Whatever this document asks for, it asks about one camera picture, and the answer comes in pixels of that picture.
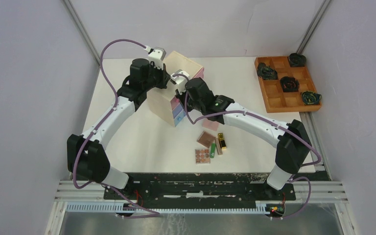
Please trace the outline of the purple wide drawer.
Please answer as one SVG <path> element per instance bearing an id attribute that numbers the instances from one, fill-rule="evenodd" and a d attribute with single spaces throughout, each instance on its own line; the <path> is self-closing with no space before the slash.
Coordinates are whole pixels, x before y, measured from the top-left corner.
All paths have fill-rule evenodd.
<path id="1" fill-rule="evenodd" d="M 173 110 L 172 114 L 173 114 L 173 119 L 175 119 L 177 116 L 182 115 L 182 114 L 186 115 L 182 105 L 178 106 L 175 110 Z"/>

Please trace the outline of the cream drawer organizer cabinet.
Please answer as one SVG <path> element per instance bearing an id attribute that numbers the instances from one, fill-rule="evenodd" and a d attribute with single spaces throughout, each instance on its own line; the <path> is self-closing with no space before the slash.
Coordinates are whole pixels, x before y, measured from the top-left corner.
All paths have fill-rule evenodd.
<path id="1" fill-rule="evenodd" d="M 190 79 L 194 78 L 197 72 L 203 67 L 176 51 L 166 56 L 164 63 L 170 75 L 178 70 L 183 70 L 190 75 Z M 170 101 L 175 97 L 176 89 L 182 89 L 183 87 L 174 85 L 169 81 L 166 89 L 153 88 L 147 93 L 147 103 L 150 111 L 173 127 L 174 119 Z"/>

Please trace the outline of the brown square blush compact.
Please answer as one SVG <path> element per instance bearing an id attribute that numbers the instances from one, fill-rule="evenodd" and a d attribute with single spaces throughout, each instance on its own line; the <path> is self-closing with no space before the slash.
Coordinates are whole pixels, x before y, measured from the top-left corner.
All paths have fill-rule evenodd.
<path id="1" fill-rule="evenodd" d="M 197 142 L 204 146 L 205 148 L 210 148 L 212 143 L 215 141 L 215 136 L 207 131 L 203 131 L 198 137 Z"/>

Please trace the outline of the rose gold lipstick tube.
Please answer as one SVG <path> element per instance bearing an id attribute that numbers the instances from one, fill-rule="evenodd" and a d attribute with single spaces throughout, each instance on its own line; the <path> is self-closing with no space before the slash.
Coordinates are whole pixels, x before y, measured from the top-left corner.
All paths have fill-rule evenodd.
<path id="1" fill-rule="evenodd" d="M 216 144 L 216 151 L 217 151 L 217 154 L 220 156 L 223 154 L 223 151 L 222 151 L 222 148 L 221 148 L 221 144 L 220 144 L 220 141 L 218 138 L 215 138 L 215 144 Z"/>

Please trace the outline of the eyeshadow palette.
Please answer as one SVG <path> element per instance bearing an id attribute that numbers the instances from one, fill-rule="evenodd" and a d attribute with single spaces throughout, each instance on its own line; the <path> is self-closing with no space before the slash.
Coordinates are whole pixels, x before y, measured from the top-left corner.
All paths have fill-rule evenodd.
<path id="1" fill-rule="evenodd" d="M 210 164 L 210 150 L 209 149 L 195 149 L 195 163 L 199 164 Z"/>

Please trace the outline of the green lipstick tube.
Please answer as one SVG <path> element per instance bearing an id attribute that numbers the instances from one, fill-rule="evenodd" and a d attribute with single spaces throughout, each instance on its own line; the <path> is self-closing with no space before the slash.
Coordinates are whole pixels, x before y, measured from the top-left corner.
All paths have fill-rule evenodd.
<path id="1" fill-rule="evenodd" d="M 215 157 L 215 150 L 216 150 L 216 144 L 212 143 L 211 147 L 210 147 L 210 158 L 214 158 Z"/>

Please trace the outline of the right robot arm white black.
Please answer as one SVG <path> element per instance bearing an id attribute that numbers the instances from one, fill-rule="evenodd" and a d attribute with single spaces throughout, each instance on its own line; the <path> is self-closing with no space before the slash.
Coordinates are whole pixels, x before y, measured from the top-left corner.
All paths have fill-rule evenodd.
<path id="1" fill-rule="evenodd" d="M 276 149 L 275 165 L 263 186 L 263 194 L 270 200 L 281 196 L 284 185 L 291 182 L 313 149 L 304 125 L 298 120 L 287 123 L 249 111 L 232 98 L 214 95 L 199 77 L 188 79 L 177 73 L 171 76 L 171 83 L 176 86 L 175 96 L 186 114 L 199 111 L 202 114 L 199 119 L 237 127 Z"/>

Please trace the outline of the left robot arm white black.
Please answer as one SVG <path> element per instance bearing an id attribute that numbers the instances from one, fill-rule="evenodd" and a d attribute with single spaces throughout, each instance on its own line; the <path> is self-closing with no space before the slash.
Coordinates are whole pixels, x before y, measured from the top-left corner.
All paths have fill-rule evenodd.
<path id="1" fill-rule="evenodd" d="M 134 59 L 130 74 L 114 91 L 115 100 L 106 113 L 81 135 L 72 134 L 67 140 L 68 170 L 73 177 L 106 184 L 116 188 L 123 199 L 133 196 L 135 187 L 128 174 L 111 166 L 105 148 L 120 126 L 147 98 L 152 88 L 167 88 L 170 75 L 161 59 Z"/>

